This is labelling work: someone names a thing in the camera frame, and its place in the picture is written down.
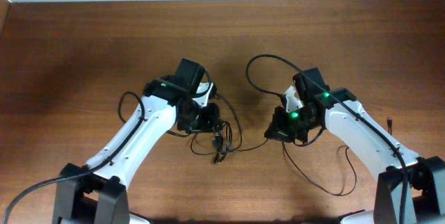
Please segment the wood grain surface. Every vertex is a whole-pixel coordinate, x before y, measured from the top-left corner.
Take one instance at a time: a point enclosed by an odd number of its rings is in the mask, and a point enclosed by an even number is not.
[[[121,94],[141,93],[184,57],[205,66],[234,105],[243,147],[260,144],[280,105],[245,78],[247,62],[262,53],[318,67],[379,124],[392,117],[404,145],[445,159],[445,0],[14,3],[0,37],[0,212],[66,163],[83,165],[121,128]],[[258,86],[281,93],[294,74],[274,60],[251,71]],[[135,106],[128,99],[124,115]],[[376,182],[352,153],[358,186],[337,198],[299,175],[279,142],[212,166],[213,157],[192,154],[189,141],[158,141],[129,188],[132,211],[183,221],[301,221],[373,208]],[[197,150],[212,151],[209,135],[198,141]],[[342,145],[325,133],[289,152],[314,181],[339,192],[353,185]],[[28,195],[10,223],[48,223],[54,192]]]

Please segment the black bracket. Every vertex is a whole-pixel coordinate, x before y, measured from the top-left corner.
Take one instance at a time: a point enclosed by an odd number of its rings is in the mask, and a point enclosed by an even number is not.
[[[60,176],[84,173],[86,167],[67,164]],[[104,179],[97,175],[69,179],[57,183],[56,201],[52,224],[62,219],[72,223],[125,224],[130,222],[127,189],[118,177]],[[92,200],[85,193],[99,192],[99,200]]]
[[[422,190],[422,195],[412,198],[411,190],[408,189],[404,223],[445,223],[445,162],[439,157],[419,158],[417,164],[407,169],[410,184]],[[379,174],[374,207],[375,224],[400,223],[398,215],[402,176],[402,171],[394,167]]]
[[[196,95],[204,73],[205,69],[199,63],[183,58],[174,75],[167,75],[147,83],[144,95],[154,95],[167,100],[170,105],[177,105],[181,99]],[[213,85],[211,97],[215,93],[216,87]]]
[[[179,110],[177,129],[187,134],[214,133],[223,130],[223,122],[220,118],[220,109],[215,103],[207,103],[200,108],[196,103],[185,106]]]

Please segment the white plastic panel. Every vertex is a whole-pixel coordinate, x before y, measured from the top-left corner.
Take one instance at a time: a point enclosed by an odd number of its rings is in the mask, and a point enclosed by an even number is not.
[[[419,157],[419,154],[409,150],[388,134],[366,113],[360,102],[348,100],[344,103],[353,111],[360,113],[364,119],[381,131],[395,147],[400,148],[406,166],[417,163],[416,158]],[[327,130],[338,136],[351,148],[369,169],[375,180],[377,180],[380,173],[386,171],[388,166],[401,168],[400,161],[393,156],[394,153],[388,144],[363,122],[355,120],[355,117],[339,103],[335,104],[331,109],[326,110],[325,122]]]
[[[209,87],[208,82],[200,83],[200,85],[197,87],[196,93],[203,93],[207,90],[208,87]],[[193,100],[201,107],[207,106],[207,102],[209,101],[209,96],[212,88],[213,88],[213,82],[212,84],[210,84],[210,89],[205,95],[198,98],[193,98]]]
[[[301,109],[303,107],[303,104],[301,103],[300,99],[295,97],[295,93],[297,90],[290,86],[287,88],[286,92],[284,92],[284,95],[286,96],[286,112],[292,112],[297,109]]]
[[[113,165],[108,164],[95,172],[96,175],[106,179],[112,176],[119,177],[120,183],[125,185],[127,190],[139,165],[159,138],[173,126],[176,119],[176,107],[169,105],[166,100],[155,96],[144,96],[141,99],[145,107],[146,121],[143,121],[130,141],[113,159]],[[98,166],[112,154],[134,128],[139,117],[140,106],[113,139],[93,158],[87,160],[86,164],[90,167]]]

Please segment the wire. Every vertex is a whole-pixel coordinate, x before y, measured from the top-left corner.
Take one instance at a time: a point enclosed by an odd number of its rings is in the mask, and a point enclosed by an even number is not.
[[[232,128],[231,128],[229,122],[225,122],[225,126],[226,126],[226,141],[227,141],[226,150],[225,151],[217,151],[217,152],[207,152],[207,153],[196,152],[193,149],[193,142],[195,141],[197,135],[199,134],[199,133],[196,133],[193,136],[192,141],[190,143],[190,149],[191,149],[193,154],[196,154],[196,155],[214,155],[214,154],[227,154],[227,153],[230,153],[230,152],[246,152],[246,151],[257,149],[257,148],[263,146],[264,144],[266,144],[268,142],[268,139],[266,139],[266,141],[264,141],[262,144],[260,144],[258,146],[250,147],[250,148],[247,148],[247,149],[244,149],[244,150],[240,150],[239,148],[243,144],[243,130],[241,128],[241,124],[239,122],[238,116],[236,115],[235,109],[230,104],[230,102],[226,99],[226,97],[224,97],[223,95],[217,93],[216,94],[216,98],[222,99],[223,102],[226,103],[226,105],[229,107],[230,111],[232,112],[232,114],[233,114],[233,116],[235,118],[238,130],[239,130],[240,142],[239,142],[238,146],[236,146],[234,149],[230,149],[230,146],[232,145],[232,137],[233,137]]]
[[[289,153],[287,152],[286,149],[286,145],[284,144],[284,142],[282,142],[283,145],[283,150],[286,153],[287,157],[289,158],[289,160],[292,162],[292,164],[298,169],[298,171],[300,171],[300,173],[309,181],[311,182],[311,184],[313,184],[314,186],[318,187],[319,189],[323,190],[324,192],[326,192],[327,194],[333,195],[333,196],[347,196],[350,195],[354,190],[355,187],[357,186],[357,173],[355,172],[354,166],[351,164],[349,157],[348,157],[348,150],[349,147],[346,148],[345,150],[345,155],[346,155],[346,159],[348,160],[349,166],[353,169],[354,172],[354,178],[355,178],[355,182],[354,182],[354,187],[347,193],[332,193],[328,190],[326,190],[325,188],[323,188],[322,186],[320,186],[319,184],[317,184],[316,182],[314,182],[313,180],[311,180],[303,171],[301,171],[301,169],[297,166],[297,164],[293,161],[293,159],[291,158],[291,156],[289,155]]]
[[[232,131],[232,127],[230,125],[230,122],[225,121],[223,123],[222,129],[225,128],[225,140],[226,140],[226,144],[225,144],[225,150],[229,151],[230,148],[232,147],[232,141],[233,141],[233,131]],[[219,133],[215,133],[215,137],[212,138],[212,141],[217,141],[216,139],[220,137],[220,141],[218,141],[217,143],[213,142],[213,145],[216,148],[216,151],[222,151],[223,149],[223,143],[224,143],[224,138],[221,134],[221,131]],[[217,164],[218,162],[222,162],[225,160],[225,157],[227,156],[227,152],[225,152],[224,154],[221,155],[220,158],[220,154],[217,154],[215,156],[215,158],[213,159],[213,164]]]
[[[269,141],[269,139],[266,139],[263,143],[259,144],[258,146],[250,147],[250,148],[247,148],[244,150],[227,150],[227,151],[218,151],[218,152],[199,153],[199,152],[195,152],[195,150],[193,149],[193,141],[196,139],[196,136],[197,136],[197,134],[194,135],[194,137],[192,138],[192,141],[190,142],[190,149],[192,150],[193,154],[196,154],[196,155],[225,154],[225,153],[229,153],[229,152],[246,152],[246,151],[257,149]]]
[[[127,123],[127,121],[122,117],[122,113],[121,113],[121,107],[122,107],[123,99],[124,99],[124,97],[122,96],[120,98],[120,101],[119,101],[119,104],[118,104],[118,115],[119,115],[119,119],[123,123]],[[185,137],[189,137],[190,136],[190,134],[180,134],[180,133],[177,133],[177,132],[171,131],[171,130],[167,130],[166,133],[170,134],[170,135],[173,135],[173,136],[176,136],[176,137],[181,137],[181,138],[185,138]]]
[[[329,94],[329,92],[326,89],[324,89],[322,86],[318,85],[315,81],[313,81],[311,78],[309,78],[299,67],[297,67],[293,63],[289,62],[288,60],[286,60],[282,57],[273,55],[273,54],[260,54],[258,56],[255,56],[254,58],[252,58],[249,61],[248,65],[246,67],[245,74],[248,78],[248,81],[257,90],[260,90],[261,92],[271,93],[271,94],[279,96],[279,94],[277,94],[277,93],[269,92],[267,90],[262,90],[262,89],[258,88],[251,82],[251,80],[249,78],[248,68],[249,68],[250,64],[253,61],[255,61],[256,59],[263,58],[263,57],[274,58],[274,59],[277,59],[279,61],[286,63],[287,65],[291,66],[293,69],[295,69],[299,73],[301,73],[302,76],[304,76],[307,80],[311,81],[315,86],[320,88],[324,93]],[[332,99],[334,99],[336,102],[338,102],[340,105],[342,105],[342,107],[344,107],[349,113],[351,113],[353,116],[355,116],[356,120],[361,120],[367,127],[369,127],[371,130],[373,130],[389,146],[389,148],[391,148],[392,152],[396,155],[397,159],[400,161],[400,165],[401,165],[402,171],[403,171],[403,183],[402,183],[402,195],[401,195],[401,199],[400,199],[399,223],[403,224],[404,220],[405,220],[405,206],[406,206],[407,187],[408,187],[408,173],[407,173],[405,161],[403,160],[399,150],[391,143],[391,141],[389,141],[389,139],[383,133],[381,133],[371,123],[369,123],[366,119],[364,119],[359,113],[353,111],[349,106],[347,106],[343,102],[339,101],[335,96],[330,95],[330,97]]]
[[[180,133],[177,133],[177,132],[171,131],[171,130],[167,130],[166,133],[170,134],[170,135],[173,135],[173,136],[176,136],[176,137],[181,137],[181,138],[185,138],[185,137],[189,137],[190,136],[190,134],[180,134]]]
[[[271,92],[271,91],[265,90],[263,88],[260,88],[259,86],[253,84],[252,80],[250,80],[250,77],[249,77],[249,67],[252,64],[252,62],[255,61],[257,58],[259,58],[259,57],[256,56],[256,57],[252,58],[252,60],[250,60],[248,65],[245,67],[245,76],[248,78],[248,81],[249,81],[250,85],[252,85],[252,87],[254,87],[255,89],[257,89],[260,92],[268,93],[268,94],[271,94],[271,95],[277,95],[280,99],[282,99],[283,97],[285,97],[284,95],[282,95],[280,93],[276,93],[276,92]]]
[[[308,143],[304,143],[304,144],[297,144],[295,142],[292,142],[294,145],[296,145],[297,147],[307,147],[308,145],[311,145],[312,143],[314,143],[316,140],[318,140],[318,137],[321,136],[321,134],[323,133],[323,130],[325,130],[324,128],[321,128],[320,131],[318,131],[317,135],[315,135],[315,137],[312,139],[312,141],[308,142]]]
[[[119,113],[119,117],[121,118],[121,120],[123,120],[122,115],[120,114],[120,108],[122,106],[122,102],[125,98],[126,95],[133,95],[137,100],[138,103],[140,104],[140,108],[141,108],[141,116],[139,117],[139,121],[136,123],[136,125],[134,126],[134,128],[130,131],[130,133],[128,134],[128,136],[124,139],[124,141],[119,145],[119,147],[110,155],[108,156],[103,162],[101,162],[98,166],[95,166],[94,168],[91,168],[87,171],[85,171],[84,173],[80,173],[78,175],[71,175],[71,176],[64,176],[64,177],[57,177],[57,178],[53,178],[53,179],[48,179],[46,181],[43,182],[39,182],[37,184],[34,184],[33,186],[28,187],[27,189],[23,190],[19,195],[17,195],[14,200],[8,205],[8,207],[5,210],[5,214],[3,215],[3,220],[2,223],[6,224],[8,222],[9,219],[9,215],[11,214],[11,211],[13,210],[13,207],[23,198],[25,197],[27,194],[29,194],[30,192],[39,189],[43,186],[48,186],[50,184],[54,184],[54,183],[58,183],[58,182],[63,182],[69,179],[76,179],[76,178],[81,178],[87,175],[91,175],[94,172],[98,171],[99,169],[103,168],[104,166],[108,165],[110,162],[112,162],[113,158],[120,152],[120,150],[128,143],[128,141],[130,140],[130,138],[134,135],[134,133],[136,132],[136,130],[139,128],[139,126],[142,124],[144,118],[145,118],[145,107],[144,104],[142,103],[142,100],[139,98],[139,96],[133,92],[125,92],[119,101],[119,105],[118,105],[118,113]]]
[[[226,99],[226,97],[224,97],[223,95],[221,95],[219,93],[217,93],[216,95],[218,96],[218,98],[222,99],[224,103],[226,103],[226,105],[229,107],[230,111],[232,112],[232,114],[235,118],[235,122],[236,122],[236,126],[238,127],[240,139],[239,139],[238,146],[235,147],[233,150],[237,150],[243,144],[243,130],[241,128],[241,123],[239,122],[239,119],[238,119],[238,116],[236,115],[234,107],[230,104],[230,102]]]

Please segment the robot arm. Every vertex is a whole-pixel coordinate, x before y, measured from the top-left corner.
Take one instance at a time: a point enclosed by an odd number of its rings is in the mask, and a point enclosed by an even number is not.
[[[382,137],[341,103],[358,113],[398,149],[407,167],[408,183],[415,189],[422,190],[422,196],[414,199],[411,190],[407,190],[403,223],[443,223],[445,163],[439,157],[423,159],[406,148],[366,113],[351,92],[345,88],[330,90],[317,68],[303,72],[305,75],[297,74],[293,77],[302,103],[293,96],[295,88],[288,89],[284,94],[285,99],[282,99],[283,106],[275,108],[272,122],[264,136],[287,143],[308,143],[309,130],[321,126],[338,136],[358,156],[378,182],[375,209],[346,216],[341,223],[399,224],[403,192],[402,166],[394,151]],[[315,81],[318,86],[306,77]]]
[[[208,82],[201,83],[207,75]],[[147,84],[133,115],[86,165],[79,168],[68,164],[60,176],[78,175],[109,159],[111,161],[93,174],[59,182],[54,203],[53,224],[101,223],[101,224],[146,224],[142,216],[131,214],[128,208],[127,190],[137,169],[160,137],[175,123],[179,131],[215,132],[222,129],[219,109],[208,103],[216,93],[209,74],[198,63],[183,59],[172,76],[166,76]],[[99,200],[86,197],[99,192]]]
[[[419,154],[409,150],[389,135],[366,113],[360,102],[348,100],[344,103],[355,112],[359,112],[363,118],[382,132],[394,146],[400,149],[406,166],[417,163]],[[380,173],[385,172],[390,166],[397,169],[401,168],[400,161],[394,156],[388,145],[363,122],[356,120],[355,116],[351,115],[342,105],[337,103],[331,109],[326,109],[325,126],[327,130],[348,145],[369,169],[375,180],[378,179]]]

